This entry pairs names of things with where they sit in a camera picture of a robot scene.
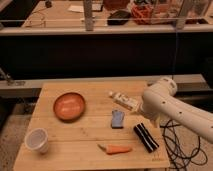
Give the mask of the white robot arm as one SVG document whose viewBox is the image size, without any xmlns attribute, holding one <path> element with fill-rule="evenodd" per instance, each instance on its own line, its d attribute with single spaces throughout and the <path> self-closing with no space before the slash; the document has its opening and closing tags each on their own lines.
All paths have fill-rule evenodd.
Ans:
<svg viewBox="0 0 213 171">
<path fill-rule="evenodd" d="M 150 121 L 156 121 L 160 114 L 165 114 L 213 143 L 213 114 L 176 99 L 176 92 L 175 81 L 161 77 L 143 91 L 140 113 Z"/>
</svg>

